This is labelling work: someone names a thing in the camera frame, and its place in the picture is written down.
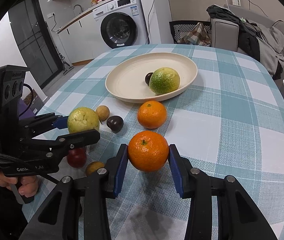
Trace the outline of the cream round plate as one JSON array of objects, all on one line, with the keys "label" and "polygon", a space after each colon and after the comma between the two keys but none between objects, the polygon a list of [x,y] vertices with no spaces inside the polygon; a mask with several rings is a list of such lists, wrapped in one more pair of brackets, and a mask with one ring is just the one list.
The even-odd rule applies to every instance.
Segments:
[{"label": "cream round plate", "polygon": [[[174,69],[180,77],[177,90],[156,95],[145,83],[145,76],[161,67]],[[128,59],[109,72],[105,87],[119,100],[130,103],[144,103],[150,100],[164,101],[171,99],[195,81],[198,67],[190,58],[176,53],[150,53]]]}]

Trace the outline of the dark clothes pile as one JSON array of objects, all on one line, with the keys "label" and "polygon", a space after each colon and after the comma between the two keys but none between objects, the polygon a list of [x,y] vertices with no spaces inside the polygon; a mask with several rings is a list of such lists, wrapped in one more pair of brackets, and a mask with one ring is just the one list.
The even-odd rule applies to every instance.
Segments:
[{"label": "dark clothes pile", "polygon": [[281,39],[275,39],[262,25],[241,20],[230,10],[218,5],[207,7],[211,23],[211,46],[239,51],[260,62],[274,80],[283,72],[281,54],[277,52]]}]

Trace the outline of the brown longan fruit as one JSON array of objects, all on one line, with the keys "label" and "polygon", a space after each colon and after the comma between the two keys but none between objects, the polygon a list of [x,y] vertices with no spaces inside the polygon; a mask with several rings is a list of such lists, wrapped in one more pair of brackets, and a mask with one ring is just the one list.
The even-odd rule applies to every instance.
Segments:
[{"label": "brown longan fruit", "polygon": [[110,110],[107,106],[105,105],[100,105],[96,110],[95,110],[96,114],[99,117],[99,120],[101,122],[107,120],[109,118],[110,115]]}]

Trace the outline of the red tomato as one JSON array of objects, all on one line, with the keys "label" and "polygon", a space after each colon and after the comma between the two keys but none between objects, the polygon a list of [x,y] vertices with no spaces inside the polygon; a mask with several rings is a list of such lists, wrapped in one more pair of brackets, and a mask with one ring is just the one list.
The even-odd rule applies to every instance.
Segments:
[{"label": "red tomato", "polygon": [[73,168],[81,168],[87,161],[85,148],[75,148],[66,156],[67,163]]}]

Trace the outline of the black glass door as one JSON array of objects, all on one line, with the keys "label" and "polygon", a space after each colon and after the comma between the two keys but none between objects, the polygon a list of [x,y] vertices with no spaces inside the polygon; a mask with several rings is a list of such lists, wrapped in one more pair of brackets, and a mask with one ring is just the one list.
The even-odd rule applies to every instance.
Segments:
[{"label": "black glass door", "polygon": [[53,44],[39,0],[17,0],[8,11],[15,42],[40,88],[61,71],[62,61]]}]

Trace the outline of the black patterned chair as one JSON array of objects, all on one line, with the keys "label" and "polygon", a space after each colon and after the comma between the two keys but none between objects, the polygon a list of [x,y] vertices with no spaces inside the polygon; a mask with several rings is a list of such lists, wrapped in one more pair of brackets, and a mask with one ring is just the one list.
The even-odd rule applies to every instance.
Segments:
[{"label": "black patterned chair", "polygon": [[203,23],[204,28],[209,36],[211,36],[211,23],[209,21],[195,20],[178,20],[169,22],[171,36],[175,44],[178,43],[183,36],[195,29],[198,23]]}]

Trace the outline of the large green yellow citrus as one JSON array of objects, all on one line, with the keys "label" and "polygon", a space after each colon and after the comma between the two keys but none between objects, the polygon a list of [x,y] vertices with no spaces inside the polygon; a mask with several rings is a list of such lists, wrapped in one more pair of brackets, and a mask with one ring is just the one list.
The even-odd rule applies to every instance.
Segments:
[{"label": "large green yellow citrus", "polygon": [[157,95],[167,94],[179,88],[180,76],[172,68],[157,69],[150,77],[149,88]]}]

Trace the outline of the grey sofa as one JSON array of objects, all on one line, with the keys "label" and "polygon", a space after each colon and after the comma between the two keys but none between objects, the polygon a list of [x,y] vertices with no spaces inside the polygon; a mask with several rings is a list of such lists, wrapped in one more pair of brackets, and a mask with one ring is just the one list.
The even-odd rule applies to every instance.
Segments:
[{"label": "grey sofa", "polygon": [[274,80],[284,79],[284,21],[273,21],[241,7],[207,7],[211,46],[231,50],[260,62]]}]

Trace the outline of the orange mandarin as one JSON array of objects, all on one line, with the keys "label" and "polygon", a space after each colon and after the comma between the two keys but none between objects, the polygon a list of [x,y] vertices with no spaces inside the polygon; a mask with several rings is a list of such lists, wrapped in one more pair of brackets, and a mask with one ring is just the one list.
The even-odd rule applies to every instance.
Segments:
[{"label": "orange mandarin", "polygon": [[143,172],[160,170],[169,156],[167,140],[152,131],[137,133],[128,144],[128,158],[131,164]]},{"label": "orange mandarin", "polygon": [[139,107],[137,119],[141,126],[147,129],[156,129],[166,122],[167,111],[162,103],[147,101]]}]

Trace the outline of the teal checked tablecloth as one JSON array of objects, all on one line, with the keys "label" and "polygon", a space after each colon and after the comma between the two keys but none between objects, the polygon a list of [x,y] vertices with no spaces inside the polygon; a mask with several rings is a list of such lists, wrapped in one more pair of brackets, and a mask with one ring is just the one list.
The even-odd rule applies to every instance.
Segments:
[{"label": "teal checked tablecloth", "polygon": [[[77,107],[107,106],[124,126],[112,133],[100,126],[99,143],[88,163],[106,160],[119,146],[145,130],[137,121],[139,104],[122,102],[105,88],[107,74],[122,61],[155,52],[184,55],[198,75],[182,94],[162,102],[165,124],[155,132],[207,175],[231,174],[241,183],[284,239],[284,99],[262,64],[249,56],[201,46],[152,44],[110,50],[71,77],[38,114],[69,115]],[[107,199],[112,239],[184,239],[190,199],[176,193],[168,163],[145,173],[129,162],[121,193]]]}]

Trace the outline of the dark purple plum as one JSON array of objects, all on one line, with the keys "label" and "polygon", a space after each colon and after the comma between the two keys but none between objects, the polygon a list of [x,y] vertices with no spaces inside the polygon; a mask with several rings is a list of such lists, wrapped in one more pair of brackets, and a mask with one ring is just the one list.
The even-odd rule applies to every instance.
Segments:
[{"label": "dark purple plum", "polygon": [[147,85],[149,85],[149,83],[150,83],[150,79],[151,79],[152,74],[153,74],[153,72],[150,72],[145,76],[145,83]]},{"label": "dark purple plum", "polygon": [[122,130],[124,126],[124,121],[122,117],[118,115],[113,115],[107,119],[107,126],[111,129],[112,132],[118,133]]}]

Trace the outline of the pale green guava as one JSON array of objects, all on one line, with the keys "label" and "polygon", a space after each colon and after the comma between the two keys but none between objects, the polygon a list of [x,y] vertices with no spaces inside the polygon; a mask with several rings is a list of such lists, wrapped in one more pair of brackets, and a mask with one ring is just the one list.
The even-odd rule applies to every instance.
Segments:
[{"label": "pale green guava", "polygon": [[100,121],[95,111],[88,107],[74,109],[67,118],[67,129],[69,133],[77,133],[96,129],[99,131]]}]

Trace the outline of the yellow brown small fruit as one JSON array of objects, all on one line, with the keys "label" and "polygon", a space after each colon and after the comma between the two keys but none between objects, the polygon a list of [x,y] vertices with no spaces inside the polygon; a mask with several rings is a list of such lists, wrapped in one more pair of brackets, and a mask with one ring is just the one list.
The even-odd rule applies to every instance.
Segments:
[{"label": "yellow brown small fruit", "polygon": [[86,176],[89,176],[90,174],[92,174],[93,172],[97,171],[100,168],[103,168],[104,166],[105,166],[105,164],[100,162],[100,161],[91,162],[86,167],[86,171],[85,171]]}]

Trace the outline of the orange mandarin front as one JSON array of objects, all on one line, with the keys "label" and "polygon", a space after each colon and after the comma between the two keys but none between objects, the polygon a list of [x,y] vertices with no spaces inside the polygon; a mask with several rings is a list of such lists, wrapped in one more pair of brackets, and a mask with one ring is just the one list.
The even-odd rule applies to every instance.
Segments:
[{"label": "orange mandarin front", "polygon": [[137,133],[128,144],[128,158],[131,164],[143,172],[160,170],[169,156],[167,140],[152,131]]}]

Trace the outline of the white washing machine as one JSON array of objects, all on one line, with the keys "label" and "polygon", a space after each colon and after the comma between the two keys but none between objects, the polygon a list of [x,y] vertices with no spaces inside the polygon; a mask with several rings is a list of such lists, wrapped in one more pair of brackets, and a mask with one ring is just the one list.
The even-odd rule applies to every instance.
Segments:
[{"label": "white washing machine", "polygon": [[148,42],[141,0],[112,0],[93,10],[102,43],[110,49]]}]

